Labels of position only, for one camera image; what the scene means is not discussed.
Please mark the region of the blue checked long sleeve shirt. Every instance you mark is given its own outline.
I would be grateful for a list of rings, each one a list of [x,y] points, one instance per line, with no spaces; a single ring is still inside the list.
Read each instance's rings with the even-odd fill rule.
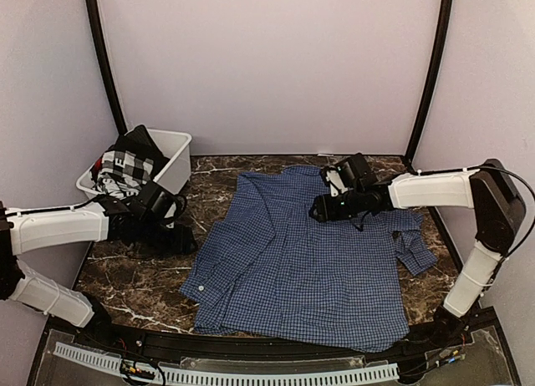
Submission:
[[[255,333],[377,353],[409,331],[398,265],[436,264],[421,214],[396,210],[320,223],[319,169],[244,172],[226,217],[196,255],[181,293],[198,306],[194,328]]]

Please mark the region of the white plastic bin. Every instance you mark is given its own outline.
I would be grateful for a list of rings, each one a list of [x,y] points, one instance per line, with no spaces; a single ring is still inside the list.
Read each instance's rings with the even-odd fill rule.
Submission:
[[[175,195],[179,193],[191,175],[189,150],[191,136],[187,133],[169,130],[148,129],[148,131],[157,146],[169,159],[169,162],[161,172],[151,181],[163,186],[171,194]],[[94,182],[91,180],[89,173],[91,167],[76,181],[76,187],[90,199],[101,194],[93,189]]]

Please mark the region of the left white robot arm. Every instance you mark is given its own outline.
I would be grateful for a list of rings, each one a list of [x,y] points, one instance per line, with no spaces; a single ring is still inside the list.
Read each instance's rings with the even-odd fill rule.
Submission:
[[[54,279],[56,271],[33,268],[40,252],[82,253],[97,241],[139,245],[158,257],[197,249],[192,230],[180,223],[186,206],[179,196],[159,194],[118,200],[99,195],[75,206],[1,209],[1,299],[84,329],[100,349],[118,342],[117,329],[96,297]]]

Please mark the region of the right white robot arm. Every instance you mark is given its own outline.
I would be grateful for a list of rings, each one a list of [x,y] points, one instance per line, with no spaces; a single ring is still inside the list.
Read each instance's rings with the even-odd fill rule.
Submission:
[[[527,214],[517,185],[530,185],[498,159],[449,170],[409,171],[379,179],[361,155],[321,171],[328,192],[317,196],[309,215],[318,222],[343,221],[360,213],[413,208],[464,211],[472,220],[473,243],[454,285],[441,304],[447,315],[426,330],[436,348],[459,333],[455,319],[469,313],[489,289],[501,265],[524,242],[519,237]]]

